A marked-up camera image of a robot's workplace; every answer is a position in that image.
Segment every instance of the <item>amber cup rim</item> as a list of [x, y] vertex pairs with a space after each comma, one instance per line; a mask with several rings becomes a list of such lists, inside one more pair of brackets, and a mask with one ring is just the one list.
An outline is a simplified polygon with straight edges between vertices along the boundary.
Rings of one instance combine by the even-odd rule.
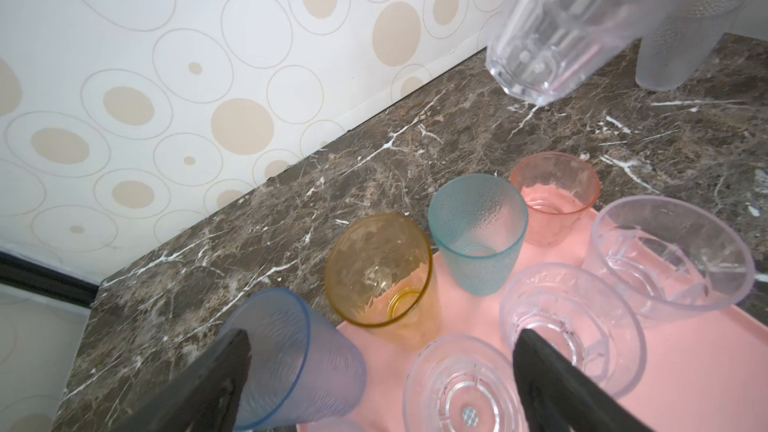
[[[422, 287], [422, 291], [418, 294], [418, 297], [416, 298], [416, 300], [413, 301], [413, 303], [410, 304], [405, 311], [403, 311], [397, 317], [389, 319], [389, 321], [380, 322], [378, 324], [366, 324], [364, 322], [358, 322], [355, 319], [348, 317], [346, 313], [342, 312], [341, 309], [339, 309], [339, 307], [336, 306], [336, 303], [333, 301], [332, 294], [329, 293], [328, 277], [331, 275], [333, 270], [333, 264], [332, 264], [333, 256], [336, 254], [336, 251], [339, 249], [341, 244], [343, 244], [344, 241], [347, 240], [354, 233], [354, 231], [357, 230], [360, 227], [360, 225], [363, 224], [365, 221], [369, 221], [373, 219], [381, 219], [381, 218], [390, 218], [390, 219], [400, 220], [400, 221], [406, 222], [409, 226], [418, 230], [418, 232], [421, 234], [422, 238], [424, 239], [424, 246], [426, 247], [427, 255], [429, 256], [429, 264], [428, 264], [429, 270], [427, 272], [427, 280], [424, 281], [424, 286]], [[328, 302], [331, 303], [331, 307], [333, 307], [333, 310], [338, 315], [340, 315], [345, 321], [350, 322], [351, 324], [354, 324], [362, 328], [381, 328], [381, 327], [386, 327], [387, 325], [392, 325], [399, 322], [402, 318], [407, 316], [414, 308], [416, 308], [416, 306], [422, 301], [422, 298], [426, 295], [429, 289], [429, 285], [432, 283], [432, 276], [434, 275], [434, 273], [435, 273], [435, 269], [432, 265], [432, 247], [429, 246], [429, 240], [427, 239], [426, 234], [424, 233], [422, 228], [419, 227], [418, 224], [416, 224], [416, 222], [400, 214], [374, 214], [372, 216], [366, 216], [364, 218], [361, 218], [359, 221], [351, 224], [350, 227], [342, 234], [342, 236], [339, 237], [339, 240], [336, 241], [336, 244], [333, 245], [333, 247], [331, 248], [331, 252], [328, 254], [328, 259], [326, 260], [326, 274], [324, 277], [323, 285], [326, 288], [326, 296], [328, 297]]]
[[512, 184], [512, 186], [517, 188], [514, 185], [514, 173], [515, 172], [520, 174], [521, 173], [520, 169], [523, 166], [526, 166], [527, 164], [529, 164], [530, 162], [532, 162], [536, 158], [542, 158], [543, 156], [559, 156], [559, 157], [563, 157], [563, 158], [569, 158], [569, 159], [571, 159], [571, 160], [573, 160], [575, 162], [581, 162], [581, 164], [584, 166], [584, 168], [587, 169], [588, 173], [598, 183], [598, 190], [594, 194], [594, 198], [592, 198], [590, 203], [585, 205], [584, 207], [580, 208], [579, 210], [573, 210], [571, 212], [562, 212], [562, 213], [546, 212], [546, 211], [543, 211], [543, 210], [539, 210], [537, 208], [533, 208], [533, 207], [529, 206], [528, 203], [526, 202], [525, 205], [528, 208], [530, 208], [531, 210], [535, 210], [536, 212], [538, 212], [540, 214], [546, 214], [547, 216], [570, 216], [571, 214], [579, 214], [579, 213], [587, 210], [588, 208], [592, 208], [594, 206], [594, 204], [597, 203], [598, 199], [600, 198], [600, 193], [602, 192], [602, 187], [603, 187], [603, 184], [600, 182], [600, 177], [598, 176], [598, 173], [594, 170], [594, 168], [592, 166], [590, 166], [585, 161], [581, 160], [580, 158], [578, 158], [576, 156], [572, 156], [571, 154], [566, 154], [566, 153], [563, 153], [563, 152], [539, 152], [538, 154], [533, 154], [532, 156], [528, 156], [528, 157], [524, 158], [523, 160], [521, 160], [514, 167], [514, 169], [512, 170], [512, 174], [509, 176], [509, 181]]

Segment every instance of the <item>blue cup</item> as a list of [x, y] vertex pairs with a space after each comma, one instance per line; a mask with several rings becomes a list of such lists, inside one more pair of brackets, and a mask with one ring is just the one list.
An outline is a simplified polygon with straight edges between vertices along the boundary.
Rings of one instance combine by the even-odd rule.
[[248, 333], [251, 360], [235, 430], [264, 430], [341, 417], [366, 389], [360, 350], [298, 295], [271, 288], [226, 321]]
[[472, 174], [437, 190], [428, 220], [453, 279], [483, 296], [509, 278], [523, 245], [528, 206], [510, 181]]

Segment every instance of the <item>brown marble surface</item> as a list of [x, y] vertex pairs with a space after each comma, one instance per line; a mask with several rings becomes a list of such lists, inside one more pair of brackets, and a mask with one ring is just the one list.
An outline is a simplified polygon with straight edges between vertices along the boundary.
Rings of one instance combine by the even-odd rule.
[[508, 176], [543, 150], [594, 166], [598, 209], [660, 193], [731, 224], [761, 273], [740, 306], [768, 324], [768, 43], [726, 36], [683, 87], [659, 93], [635, 85], [637, 50], [542, 108], [506, 96], [479, 53], [113, 275], [54, 430], [116, 425], [261, 289], [288, 287], [337, 324], [322, 272], [348, 223], [399, 212], [428, 230], [430, 198], [449, 179]]

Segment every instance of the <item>blue cup rim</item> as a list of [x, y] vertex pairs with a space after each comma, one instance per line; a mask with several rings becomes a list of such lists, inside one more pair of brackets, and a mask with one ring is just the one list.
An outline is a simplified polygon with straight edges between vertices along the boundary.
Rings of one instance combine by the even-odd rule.
[[[492, 178], [492, 179], [494, 179], [496, 181], [501, 181], [506, 186], [509, 186], [509, 188], [512, 190], [512, 194], [514, 196], [517, 196], [517, 197], [520, 198], [520, 203], [522, 204], [522, 209], [525, 211], [525, 224], [523, 226], [522, 232], [520, 233], [520, 237], [518, 237], [517, 240], [515, 240], [509, 247], [505, 248], [504, 250], [502, 250], [500, 252], [496, 252], [495, 254], [491, 254], [491, 255], [480, 255], [480, 256], [477, 256], [477, 255], [466, 255], [466, 254], [462, 254], [461, 252], [458, 252], [456, 250], [453, 250], [452, 248], [447, 246], [442, 240], [440, 240], [440, 237], [435, 232], [435, 230], [432, 228], [432, 224], [431, 224], [432, 221], [429, 220], [429, 216], [431, 215], [432, 204], [435, 203], [435, 199], [440, 194], [440, 191], [445, 190], [446, 187], [450, 186], [452, 183], [454, 183], [456, 181], [460, 181], [460, 180], [466, 179], [466, 178], [472, 179], [472, 178], [480, 178], [480, 177], [483, 177], [483, 178], [489, 177], [489, 178]], [[432, 233], [432, 237], [435, 239], [435, 243], [438, 245], [438, 247], [440, 249], [448, 250], [448, 251], [450, 251], [453, 254], [460, 255], [463, 258], [469, 258], [471, 260], [485, 260], [485, 259], [497, 257], [499, 255], [504, 255], [507, 252], [509, 252], [510, 250], [512, 250], [513, 248], [517, 247], [521, 242], [523, 242], [525, 240], [525, 233], [528, 230], [528, 205], [525, 203], [525, 199], [523, 199], [523, 196], [520, 194], [520, 191], [517, 190], [512, 185], [512, 183], [510, 181], [504, 180], [504, 178], [501, 178], [501, 177], [492, 176], [490, 174], [467, 174], [466, 176], [452, 178], [451, 180], [447, 181], [446, 184], [443, 187], [441, 187], [441, 188], [439, 188], [437, 190], [437, 192], [435, 193], [435, 196], [432, 197], [432, 201], [429, 203], [429, 209], [427, 210], [427, 223], [429, 224], [429, 231]]]
[[301, 360], [301, 366], [299, 367], [299, 371], [296, 372], [296, 378], [293, 379], [293, 383], [291, 384], [290, 388], [286, 392], [285, 396], [282, 399], [280, 399], [280, 402], [278, 402], [277, 405], [272, 410], [264, 414], [262, 418], [259, 418], [258, 420], [256, 420], [251, 424], [248, 424], [248, 425], [235, 424], [235, 430], [238, 430], [238, 431], [251, 430], [261, 426], [262, 424], [267, 422], [269, 419], [271, 419], [277, 413], [277, 411], [283, 407], [286, 400], [288, 400], [288, 398], [291, 396], [294, 389], [298, 385], [299, 379], [301, 378], [302, 372], [304, 371], [304, 366], [306, 365], [306, 358], [310, 354], [310, 336], [311, 336], [312, 322], [310, 320], [309, 308], [307, 304], [301, 299], [301, 297], [299, 297], [295, 292], [288, 290], [287, 288], [268, 288], [267, 290], [263, 290], [261, 292], [257, 292], [254, 295], [252, 295], [245, 302], [243, 302], [242, 305], [239, 306], [237, 310], [235, 310], [235, 312], [232, 313], [232, 315], [226, 320], [226, 322], [224, 322], [224, 326], [222, 326], [221, 332], [219, 332], [219, 336], [221, 336], [223, 332], [229, 330], [227, 326], [230, 324], [230, 322], [232, 322], [232, 320], [238, 314], [245, 311], [248, 305], [254, 302], [255, 300], [257, 300], [259, 296], [266, 295], [266, 294], [274, 294], [274, 293], [285, 294], [288, 297], [295, 300], [299, 304], [299, 306], [301, 306], [301, 311], [304, 313], [304, 322], [306, 324], [306, 346], [304, 347], [304, 357]]

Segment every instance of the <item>countertop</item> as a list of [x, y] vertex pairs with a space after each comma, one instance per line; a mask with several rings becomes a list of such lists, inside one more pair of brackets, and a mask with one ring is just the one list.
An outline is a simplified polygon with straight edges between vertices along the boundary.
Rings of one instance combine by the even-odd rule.
[[603, 184], [598, 210], [663, 194], [730, 224], [760, 274], [739, 306], [768, 324], [768, 42], [727, 35], [673, 92], [635, 85], [637, 53], [634, 44], [546, 107], [506, 96], [478, 53], [113, 275], [53, 430], [116, 425], [264, 288], [290, 288], [338, 324], [322, 274], [348, 224], [398, 212], [428, 233], [429, 201], [448, 180], [509, 176], [543, 150], [592, 164]]

